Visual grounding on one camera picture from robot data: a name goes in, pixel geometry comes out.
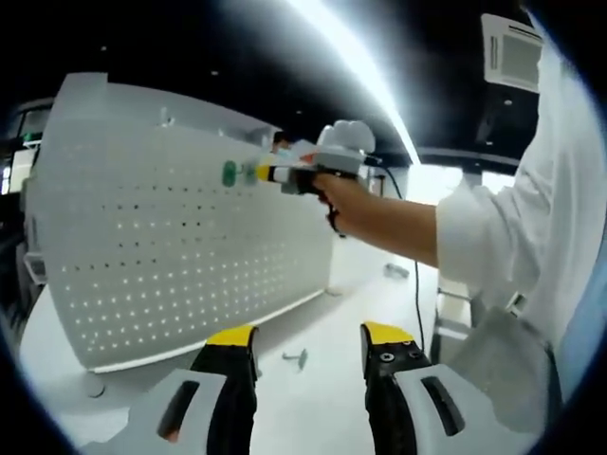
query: person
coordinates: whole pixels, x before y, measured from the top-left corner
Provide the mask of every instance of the person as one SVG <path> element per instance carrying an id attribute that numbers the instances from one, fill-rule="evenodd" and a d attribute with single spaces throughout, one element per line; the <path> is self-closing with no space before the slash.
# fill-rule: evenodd
<path id="1" fill-rule="evenodd" d="M 277 131 L 274 133 L 274 139 L 272 140 L 271 152 L 275 155 L 282 156 L 285 158 L 292 157 L 290 152 L 293 146 L 293 141 L 284 131 Z"/>
<path id="2" fill-rule="evenodd" d="M 527 297 L 522 315 L 555 354 L 568 400 L 605 326 L 607 178 L 600 112 L 575 67 L 545 30 L 538 124 L 512 188 L 459 189 L 436 206 L 372 195 L 319 175 L 340 232 L 475 288 L 509 282 Z"/>
<path id="3" fill-rule="evenodd" d="M 306 155 L 297 155 L 292 151 L 293 143 L 296 142 L 293 138 L 284 131 L 277 131 L 274 133 L 274 139 L 272 140 L 272 148 L 270 150 L 274 155 L 286 158 L 292 161 L 302 161 L 304 163 L 312 163 L 314 154 L 312 152 Z"/>

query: white sleeve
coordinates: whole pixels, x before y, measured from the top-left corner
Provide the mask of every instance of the white sleeve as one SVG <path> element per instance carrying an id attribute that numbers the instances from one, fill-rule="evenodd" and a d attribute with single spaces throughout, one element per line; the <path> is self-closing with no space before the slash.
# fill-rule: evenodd
<path id="1" fill-rule="evenodd" d="M 541 69 L 546 71 L 543 60 Z M 436 208 L 438 265 L 449 280 L 476 288 L 511 282 L 525 294 L 540 275 L 555 153 L 549 106 L 553 84 L 541 75 L 540 88 L 536 135 L 524 153 L 514 186 L 496 195 L 484 187 L 462 186 Z"/>

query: white floor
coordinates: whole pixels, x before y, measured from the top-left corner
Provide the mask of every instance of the white floor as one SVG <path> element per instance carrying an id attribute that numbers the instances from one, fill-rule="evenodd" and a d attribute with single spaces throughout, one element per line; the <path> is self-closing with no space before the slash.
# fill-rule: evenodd
<path id="1" fill-rule="evenodd" d="M 262 377 L 252 454 L 374 453 L 364 408 L 359 325 L 367 319 L 398 325 L 419 339 L 413 266 L 408 280 L 384 278 L 394 257 L 352 240 L 336 241 L 331 287 L 341 297 L 321 296 L 260 326 L 256 339 Z M 432 338 L 436 271 L 420 266 L 420 304 L 426 349 Z M 282 354 L 308 359 L 301 372 Z M 82 446 L 105 441 L 127 422 L 128 408 L 171 369 L 187 368 L 196 353 L 125 372 L 104 374 L 105 393 L 88 398 L 87 373 L 78 364 L 47 290 L 26 329 L 21 358 L 34 389 L 51 415 Z"/>

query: hole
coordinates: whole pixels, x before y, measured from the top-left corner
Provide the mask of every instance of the hole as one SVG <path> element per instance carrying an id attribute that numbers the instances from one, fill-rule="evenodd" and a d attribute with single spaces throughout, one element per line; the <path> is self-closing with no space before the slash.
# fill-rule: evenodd
<path id="1" fill-rule="evenodd" d="M 445 434 L 453 436 L 462 431 L 464 429 L 464 419 L 440 379 L 435 376 L 425 377 L 421 380 L 421 383 L 436 407 Z"/>

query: white shirt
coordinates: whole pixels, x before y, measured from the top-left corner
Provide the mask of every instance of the white shirt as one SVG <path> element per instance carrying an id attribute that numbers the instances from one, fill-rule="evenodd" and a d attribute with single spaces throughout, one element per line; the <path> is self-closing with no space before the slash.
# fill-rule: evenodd
<path id="1" fill-rule="evenodd" d="M 536 135 L 512 188 L 460 189 L 437 206 L 445 278 L 477 288 L 514 286 L 523 318 L 554 349 L 598 255 L 607 208 L 598 109 L 544 37 Z"/>

